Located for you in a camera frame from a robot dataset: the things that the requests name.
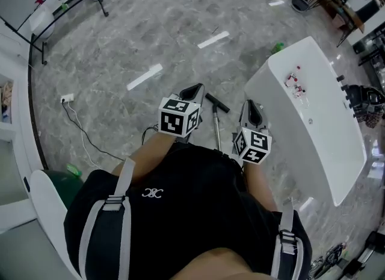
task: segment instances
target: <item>red object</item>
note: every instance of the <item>red object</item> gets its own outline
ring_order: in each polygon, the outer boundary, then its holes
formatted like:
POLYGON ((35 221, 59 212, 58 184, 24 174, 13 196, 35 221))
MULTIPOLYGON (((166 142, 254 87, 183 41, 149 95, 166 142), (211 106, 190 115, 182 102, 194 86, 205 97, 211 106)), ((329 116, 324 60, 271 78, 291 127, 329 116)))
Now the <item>red object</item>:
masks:
POLYGON ((39 5, 42 5, 42 3, 44 3, 43 0, 36 0, 35 3, 38 3, 39 5))

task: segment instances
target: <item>vacuum cleaner pole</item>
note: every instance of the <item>vacuum cleaner pole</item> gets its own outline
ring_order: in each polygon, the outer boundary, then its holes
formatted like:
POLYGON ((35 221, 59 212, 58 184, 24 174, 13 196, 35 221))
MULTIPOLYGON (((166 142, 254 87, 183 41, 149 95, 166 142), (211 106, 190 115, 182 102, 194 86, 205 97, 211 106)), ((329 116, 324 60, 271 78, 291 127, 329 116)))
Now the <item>vacuum cleaner pole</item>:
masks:
POLYGON ((213 97, 209 93, 206 94, 207 100, 209 100, 212 103, 212 115, 214 116, 214 127, 215 127, 215 136, 217 138, 217 147, 218 150, 221 152, 221 137, 219 135, 219 118, 218 118, 218 111, 217 109, 221 109, 225 113, 228 113, 230 109, 225 106, 222 102, 220 102, 217 98, 213 97))

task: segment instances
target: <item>gray marble tile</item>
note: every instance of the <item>gray marble tile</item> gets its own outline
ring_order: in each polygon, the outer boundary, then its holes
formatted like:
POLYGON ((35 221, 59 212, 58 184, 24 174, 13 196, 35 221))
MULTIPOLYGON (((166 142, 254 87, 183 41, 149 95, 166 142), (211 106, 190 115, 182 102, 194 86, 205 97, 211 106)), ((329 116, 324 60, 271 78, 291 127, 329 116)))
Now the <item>gray marble tile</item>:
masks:
MULTIPOLYGON (((48 65, 41 66, 40 56, 34 54, 34 109, 49 166, 65 170, 72 163, 83 171, 84 178, 94 169, 83 150, 80 130, 69 122, 59 103, 60 95, 74 93, 72 107, 92 141, 124 157, 139 147, 142 132, 157 122, 162 97, 181 82, 202 82, 231 109, 228 114, 219 113, 223 149, 229 154, 245 100, 243 86, 270 56, 276 42, 287 46, 312 36, 338 75, 345 75, 350 84, 368 83, 349 44, 336 47, 340 31, 322 8, 298 14, 286 0, 283 5, 269 6, 273 1, 277 0, 104 0, 107 18, 97 3, 80 3, 57 22, 48 40, 48 65), (222 31, 230 36, 204 49, 197 47, 222 31), (128 83, 157 63, 163 66, 160 73, 127 91, 128 83)), ((204 122, 191 141, 214 148, 211 105, 206 100, 202 116, 204 122)), ((362 132, 368 165, 337 208, 310 200, 297 189, 275 142, 263 164, 278 204, 289 196, 294 198, 314 257, 342 241, 348 243, 348 255, 354 256, 378 224, 382 191, 379 182, 367 175, 371 148, 382 138, 381 127, 363 126, 362 132)), ((119 163, 88 142, 85 146, 103 169, 111 170, 119 163)))

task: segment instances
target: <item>black cable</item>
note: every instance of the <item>black cable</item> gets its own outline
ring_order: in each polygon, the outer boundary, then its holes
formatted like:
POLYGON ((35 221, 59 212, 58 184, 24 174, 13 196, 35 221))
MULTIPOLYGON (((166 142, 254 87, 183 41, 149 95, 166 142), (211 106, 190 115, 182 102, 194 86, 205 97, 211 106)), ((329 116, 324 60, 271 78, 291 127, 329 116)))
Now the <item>black cable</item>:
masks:
POLYGON ((92 143, 91 140, 90 140, 90 138, 88 137, 88 134, 83 130, 83 128, 81 128, 81 127, 80 127, 74 120, 71 119, 70 114, 68 113, 66 107, 64 106, 64 101, 62 101, 61 104, 63 105, 63 108, 65 109, 65 111, 66 111, 66 113, 67 113, 68 118, 70 119, 70 121, 73 122, 73 123, 74 123, 74 124, 81 130, 81 131, 84 132, 85 136, 87 137, 88 141, 90 142, 90 144, 91 144, 93 147, 95 147, 99 152, 102 152, 103 154, 107 154, 107 155, 109 155, 109 156, 111 156, 111 157, 113 157, 113 158, 115 158, 115 159, 124 161, 124 159, 121 159, 121 158, 119 158, 119 157, 116 157, 116 156, 114 156, 113 154, 110 154, 109 152, 102 151, 102 150, 99 149, 94 143, 92 143))
POLYGON ((144 144, 144 138, 146 137, 146 132, 147 132, 147 130, 149 130, 149 129, 153 129, 153 130, 155 130, 155 131, 158 131, 158 124, 153 125, 153 126, 151 126, 151 127, 147 127, 146 130, 144 130, 144 132, 143 132, 143 134, 142 134, 142 145, 144 144))

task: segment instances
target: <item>white bathtub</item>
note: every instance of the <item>white bathtub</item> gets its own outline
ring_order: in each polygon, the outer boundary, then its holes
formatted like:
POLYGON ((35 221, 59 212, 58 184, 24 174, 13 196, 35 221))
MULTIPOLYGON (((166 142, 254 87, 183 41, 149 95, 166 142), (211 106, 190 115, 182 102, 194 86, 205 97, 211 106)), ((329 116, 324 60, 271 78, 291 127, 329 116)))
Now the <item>white bathtub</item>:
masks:
POLYGON ((353 109, 336 78, 326 56, 308 37, 272 55, 245 92, 263 105, 298 188, 338 206, 365 165, 366 152, 353 109), (304 104, 284 84, 297 66, 308 100, 304 104))

